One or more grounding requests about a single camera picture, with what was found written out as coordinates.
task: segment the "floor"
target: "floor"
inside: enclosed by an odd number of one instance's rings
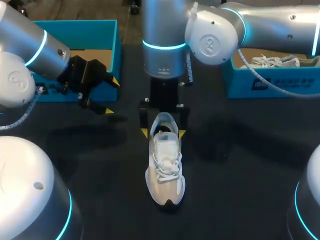
[[[217,6],[219,0],[198,0]],[[117,19],[124,44],[142,41],[142,15],[131,15],[128,0],[23,0],[31,20],[103,20]],[[320,0],[233,0],[251,6],[314,5]]]

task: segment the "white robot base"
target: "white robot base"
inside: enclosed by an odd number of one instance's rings
[[[0,239],[81,240],[79,208],[34,143],[0,136]]]
[[[287,212],[292,240],[320,240],[320,146],[311,155]]]

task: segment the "robot logo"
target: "robot logo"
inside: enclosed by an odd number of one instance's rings
[[[28,81],[25,76],[18,71],[11,72],[8,76],[10,86],[14,87],[19,92],[24,92],[28,88]]]
[[[205,35],[200,40],[200,50],[208,57],[217,55],[219,52],[219,45],[219,40],[213,35]]]

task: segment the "black floor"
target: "black floor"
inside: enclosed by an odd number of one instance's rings
[[[286,211],[320,143],[319,100],[226,100],[219,68],[193,63],[195,84],[182,138],[184,202],[176,214],[154,205],[145,183],[148,140],[137,105],[148,97],[140,45],[123,47],[119,116],[96,116],[74,104],[37,104],[3,135],[39,145],[77,201],[83,240],[281,240]],[[20,112],[0,117],[0,124]]]

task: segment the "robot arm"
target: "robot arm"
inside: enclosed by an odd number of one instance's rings
[[[251,7],[228,2],[218,8],[195,4],[185,41],[208,65],[230,59],[238,48],[320,55],[318,6]]]
[[[36,86],[31,72],[57,80],[64,90],[79,93],[78,103],[97,114],[106,108],[90,101],[91,89],[102,82],[119,84],[97,60],[71,57],[70,49],[18,11],[0,1],[0,109],[28,103]]]
[[[186,129],[189,110],[179,102],[178,86],[184,85],[179,78],[190,65],[187,51],[207,65],[223,64],[240,48],[320,55],[319,6],[251,7],[227,2],[215,8],[188,0],[147,0],[142,14],[144,68],[150,76],[150,95],[139,107],[141,129],[148,127],[148,108],[182,113],[181,126]],[[249,64],[247,67],[255,72]],[[319,97],[271,87],[293,97]]]

